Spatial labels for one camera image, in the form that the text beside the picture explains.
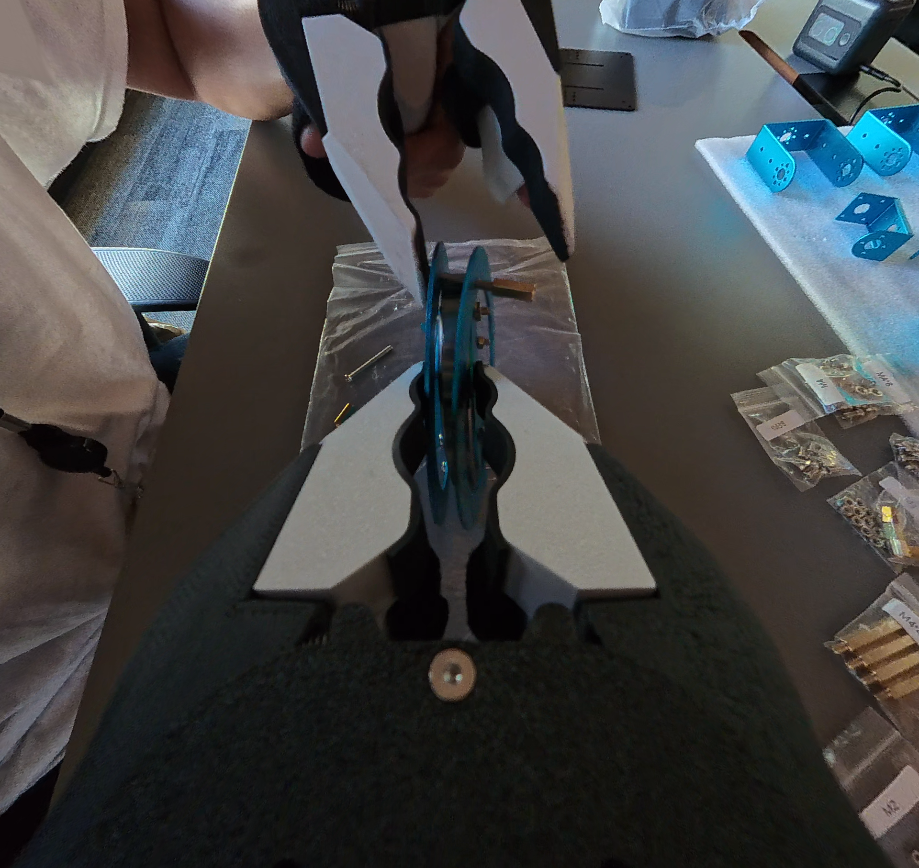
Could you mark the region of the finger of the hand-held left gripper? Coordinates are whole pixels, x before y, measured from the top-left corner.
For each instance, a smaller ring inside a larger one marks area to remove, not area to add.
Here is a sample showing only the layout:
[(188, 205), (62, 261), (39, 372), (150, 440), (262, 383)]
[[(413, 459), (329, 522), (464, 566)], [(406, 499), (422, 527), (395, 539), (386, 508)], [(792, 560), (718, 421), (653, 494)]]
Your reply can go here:
[(382, 40), (341, 14), (305, 16), (327, 158), (387, 264), (422, 303), (426, 250), (405, 192), (401, 116)]
[(503, 203), (525, 187), (560, 261), (575, 245), (571, 161), (561, 81), (521, 0), (466, 0), (458, 76), (483, 102), (475, 117), (485, 183)]

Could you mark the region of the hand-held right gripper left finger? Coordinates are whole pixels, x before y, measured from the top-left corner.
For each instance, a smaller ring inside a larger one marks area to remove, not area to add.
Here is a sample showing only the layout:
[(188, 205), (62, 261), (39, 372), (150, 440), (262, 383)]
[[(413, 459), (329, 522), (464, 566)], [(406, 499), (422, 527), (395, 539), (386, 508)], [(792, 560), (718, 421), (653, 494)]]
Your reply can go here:
[(313, 461), (255, 583), (259, 597), (365, 605), (389, 637), (440, 637), (440, 563), (417, 480), (421, 366), (412, 366), (308, 451)]

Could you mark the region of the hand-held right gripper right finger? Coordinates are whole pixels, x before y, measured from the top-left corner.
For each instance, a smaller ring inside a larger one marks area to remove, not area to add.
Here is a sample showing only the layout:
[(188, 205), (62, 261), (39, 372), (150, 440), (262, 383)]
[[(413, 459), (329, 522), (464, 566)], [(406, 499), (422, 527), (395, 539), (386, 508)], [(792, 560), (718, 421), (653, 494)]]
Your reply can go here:
[(519, 639), (545, 604), (649, 597), (657, 584), (597, 464), (598, 445), (493, 367), (475, 369), (496, 476), (470, 556), (470, 630)]

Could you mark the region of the pile of clear hardware bags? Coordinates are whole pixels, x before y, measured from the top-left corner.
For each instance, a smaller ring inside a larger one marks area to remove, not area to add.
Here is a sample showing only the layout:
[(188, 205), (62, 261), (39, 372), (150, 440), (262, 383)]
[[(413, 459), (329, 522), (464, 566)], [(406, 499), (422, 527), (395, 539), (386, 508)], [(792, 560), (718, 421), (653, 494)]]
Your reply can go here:
[(800, 491), (856, 481), (828, 499), (895, 578), (825, 646), (874, 698), (824, 750), (870, 835), (895, 866), (917, 866), (917, 438), (892, 434), (891, 460), (859, 476), (818, 424), (843, 428), (917, 408), (917, 384), (890, 357), (791, 358), (731, 399), (773, 464)]

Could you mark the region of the white flat tray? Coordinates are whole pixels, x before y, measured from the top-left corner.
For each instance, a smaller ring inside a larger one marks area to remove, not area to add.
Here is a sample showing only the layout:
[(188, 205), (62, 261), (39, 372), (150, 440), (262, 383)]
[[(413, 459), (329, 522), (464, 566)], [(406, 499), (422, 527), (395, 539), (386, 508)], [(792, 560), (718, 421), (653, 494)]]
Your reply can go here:
[[(802, 154), (787, 189), (770, 192), (745, 154), (752, 137), (700, 139), (695, 147), (752, 225), (845, 345), (858, 355), (918, 357), (917, 155), (901, 172), (865, 168), (856, 183), (830, 185)], [(900, 199), (913, 237), (883, 262), (855, 257), (864, 227), (837, 221), (861, 192)]]

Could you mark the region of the person's beige shirt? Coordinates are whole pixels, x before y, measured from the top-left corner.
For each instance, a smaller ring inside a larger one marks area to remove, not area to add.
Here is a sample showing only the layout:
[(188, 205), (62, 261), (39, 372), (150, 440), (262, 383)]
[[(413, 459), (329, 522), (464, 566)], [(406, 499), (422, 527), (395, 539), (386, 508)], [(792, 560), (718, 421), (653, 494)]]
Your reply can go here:
[(63, 757), (169, 399), (133, 310), (48, 192), (119, 123), (123, 1), (18, 1), (47, 79), (2, 75), (2, 409), (102, 443), (124, 487), (2, 432), (3, 811)]

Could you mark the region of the person's left hand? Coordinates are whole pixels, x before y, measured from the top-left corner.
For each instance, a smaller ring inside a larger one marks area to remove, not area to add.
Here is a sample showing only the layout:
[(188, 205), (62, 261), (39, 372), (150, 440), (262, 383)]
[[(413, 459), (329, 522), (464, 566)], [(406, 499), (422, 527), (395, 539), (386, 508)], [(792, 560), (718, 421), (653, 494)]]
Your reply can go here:
[[(301, 160), (311, 181), (328, 196), (348, 202), (349, 197), (328, 162), (318, 127), (299, 103), (294, 103), (291, 117), (293, 137), (299, 145)], [(459, 133), (436, 98), (423, 128), (404, 138), (403, 164), (408, 196), (432, 196), (447, 182), (464, 153), (465, 145)]]

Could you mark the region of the set of blue metal parts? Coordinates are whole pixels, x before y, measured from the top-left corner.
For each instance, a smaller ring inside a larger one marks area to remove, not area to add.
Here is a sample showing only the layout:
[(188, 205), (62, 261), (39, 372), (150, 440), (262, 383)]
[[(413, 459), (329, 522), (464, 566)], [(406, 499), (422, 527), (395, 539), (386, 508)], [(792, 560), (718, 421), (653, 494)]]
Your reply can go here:
[[(778, 193), (791, 184), (802, 152), (835, 188), (852, 185), (864, 168), (879, 177), (901, 173), (917, 151), (918, 105), (865, 111), (843, 134), (826, 119), (765, 124), (746, 152), (746, 159), (765, 186)], [(913, 238), (901, 201), (893, 196), (859, 193), (836, 217), (867, 232), (851, 253), (883, 262)]]

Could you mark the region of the blue round metal turntable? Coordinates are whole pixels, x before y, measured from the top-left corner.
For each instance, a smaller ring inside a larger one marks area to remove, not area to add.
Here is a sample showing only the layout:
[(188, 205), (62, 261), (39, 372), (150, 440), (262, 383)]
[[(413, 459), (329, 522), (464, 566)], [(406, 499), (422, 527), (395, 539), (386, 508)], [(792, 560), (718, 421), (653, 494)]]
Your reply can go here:
[[(451, 274), (446, 245), (434, 249), (427, 278), (425, 302), (425, 358), (423, 388), (427, 437), (427, 486), (432, 517), (442, 524), (454, 506), (464, 529), (478, 526), (486, 493), (487, 472), (483, 456), (484, 420), (475, 389), (475, 367), (482, 361), (477, 336), (490, 339), (485, 362), (495, 360), (494, 317), (477, 322), (476, 302), (493, 309), (493, 297), (463, 290), (459, 300), (443, 299), (435, 278)], [(492, 280), (483, 246), (472, 250), (464, 277)]]

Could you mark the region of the long steel screw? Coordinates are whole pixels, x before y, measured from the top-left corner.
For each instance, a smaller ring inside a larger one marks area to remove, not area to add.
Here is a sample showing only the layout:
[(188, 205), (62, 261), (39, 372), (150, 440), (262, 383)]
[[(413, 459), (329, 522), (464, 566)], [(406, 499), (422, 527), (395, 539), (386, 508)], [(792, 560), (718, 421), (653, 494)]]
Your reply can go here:
[(374, 367), (378, 362), (380, 362), (385, 357), (387, 357), (389, 354), (391, 354), (392, 351), (393, 351), (392, 345), (384, 346), (379, 351), (377, 351), (373, 356), (369, 357), (367, 360), (365, 360), (360, 365), (358, 365), (356, 368), (345, 373), (344, 379), (349, 384), (353, 383), (357, 377), (359, 377), (361, 374), (368, 371), (368, 369), (371, 369), (372, 367)]

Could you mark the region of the black flat plate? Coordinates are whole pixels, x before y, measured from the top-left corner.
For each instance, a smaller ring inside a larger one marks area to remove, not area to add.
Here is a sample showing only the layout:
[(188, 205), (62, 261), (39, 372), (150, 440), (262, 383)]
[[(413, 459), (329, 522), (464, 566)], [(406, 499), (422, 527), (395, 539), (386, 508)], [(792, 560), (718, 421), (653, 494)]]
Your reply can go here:
[(566, 108), (634, 112), (635, 62), (623, 51), (560, 49), (560, 79)]

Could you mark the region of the grey desk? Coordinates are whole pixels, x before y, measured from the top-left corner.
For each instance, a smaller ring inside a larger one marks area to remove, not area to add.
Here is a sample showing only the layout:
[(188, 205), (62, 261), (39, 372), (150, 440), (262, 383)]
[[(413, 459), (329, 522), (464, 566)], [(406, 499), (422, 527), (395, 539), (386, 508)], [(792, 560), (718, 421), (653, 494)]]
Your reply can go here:
[(799, 322), (649, 99), (612, 155), (613, 226), (575, 264), (595, 451), (658, 592), (537, 612), (508, 639), (392, 639), (370, 613), (258, 601), (296, 458), (205, 550), (142, 510), (88, 694), (109, 705), (23, 855), (32, 866), (889, 866), (822, 758), (779, 651), (729, 575), (791, 611), (785, 516), (714, 436), (719, 370)]

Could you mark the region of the clear plastic bag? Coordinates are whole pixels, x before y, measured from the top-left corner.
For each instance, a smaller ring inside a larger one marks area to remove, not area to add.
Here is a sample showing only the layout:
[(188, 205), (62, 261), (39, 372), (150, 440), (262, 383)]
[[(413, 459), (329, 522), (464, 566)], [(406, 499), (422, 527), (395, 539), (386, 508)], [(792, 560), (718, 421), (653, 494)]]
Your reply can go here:
[[(583, 362), (582, 340), (563, 264), (543, 238), (449, 243), (458, 273), (483, 246), (492, 274), (536, 286), (532, 302), (497, 298), (496, 367), (589, 442), (600, 435)], [(424, 309), (395, 278), (372, 242), (341, 245), (319, 343), (302, 446), (334, 428), (346, 403), (355, 409), (424, 357)], [(386, 345), (393, 351), (349, 384), (344, 374)]]

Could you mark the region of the brass standoff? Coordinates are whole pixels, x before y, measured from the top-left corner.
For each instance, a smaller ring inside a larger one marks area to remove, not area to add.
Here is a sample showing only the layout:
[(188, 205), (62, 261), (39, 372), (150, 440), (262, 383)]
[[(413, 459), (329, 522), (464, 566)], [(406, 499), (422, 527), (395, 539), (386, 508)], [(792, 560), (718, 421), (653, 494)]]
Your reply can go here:
[(531, 283), (514, 281), (506, 278), (482, 279), (464, 277), (459, 274), (443, 274), (435, 278), (435, 288), (443, 299), (459, 300), (463, 290), (472, 290), (475, 298), (478, 292), (501, 299), (532, 302), (536, 286)]

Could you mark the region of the dark box with pale label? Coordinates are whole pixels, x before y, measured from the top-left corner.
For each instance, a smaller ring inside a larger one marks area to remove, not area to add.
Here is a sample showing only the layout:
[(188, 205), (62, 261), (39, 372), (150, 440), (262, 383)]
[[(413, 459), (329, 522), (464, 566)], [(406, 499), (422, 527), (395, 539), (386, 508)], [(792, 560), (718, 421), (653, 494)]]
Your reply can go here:
[(792, 49), (834, 77), (872, 63), (917, 0), (820, 0)]

